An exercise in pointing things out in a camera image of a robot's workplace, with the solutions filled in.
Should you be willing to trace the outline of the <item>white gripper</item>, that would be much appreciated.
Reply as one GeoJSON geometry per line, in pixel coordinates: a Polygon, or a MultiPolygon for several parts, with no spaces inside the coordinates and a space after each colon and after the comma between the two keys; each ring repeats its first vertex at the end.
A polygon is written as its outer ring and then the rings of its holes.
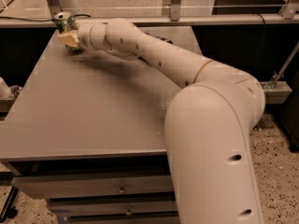
{"type": "Polygon", "coordinates": [[[77,30],[67,31],[58,34],[59,41],[69,48],[77,49],[79,45],[83,49],[92,50],[91,30],[93,25],[91,23],[78,24],[77,30]]]}

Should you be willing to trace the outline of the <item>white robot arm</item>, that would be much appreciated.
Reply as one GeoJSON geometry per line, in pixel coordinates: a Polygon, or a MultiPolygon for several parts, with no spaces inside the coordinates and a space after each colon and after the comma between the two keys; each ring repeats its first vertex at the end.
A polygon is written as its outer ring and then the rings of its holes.
{"type": "Polygon", "coordinates": [[[265,97],[252,75],[142,32],[125,19],[55,18],[69,49],[142,58],[180,86],[167,108],[164,139],[180,224],[264,224],[249,148],[265,97]]]}

